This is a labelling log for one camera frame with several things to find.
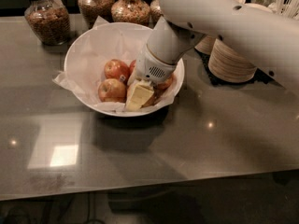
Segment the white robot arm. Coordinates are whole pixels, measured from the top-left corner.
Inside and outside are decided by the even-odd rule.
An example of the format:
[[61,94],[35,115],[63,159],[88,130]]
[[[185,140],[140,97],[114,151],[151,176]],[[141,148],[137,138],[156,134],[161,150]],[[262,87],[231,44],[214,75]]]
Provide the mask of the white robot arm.
[[130,83],[159,84],[205,36],[214,36],[295,94],[299,23],[234,0],[159,0],[163,16],[140,50]]

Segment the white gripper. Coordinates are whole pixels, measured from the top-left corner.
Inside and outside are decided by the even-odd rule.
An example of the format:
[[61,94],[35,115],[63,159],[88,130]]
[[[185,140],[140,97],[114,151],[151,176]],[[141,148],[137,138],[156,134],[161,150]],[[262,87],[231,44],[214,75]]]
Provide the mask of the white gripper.
[[154,94],[151,82],[165,82],[176,67],[175,64],[161,62],[145,45],[138,54],[135,69],[127,81],[129,88],[125,108],[128,111],[139,110]]

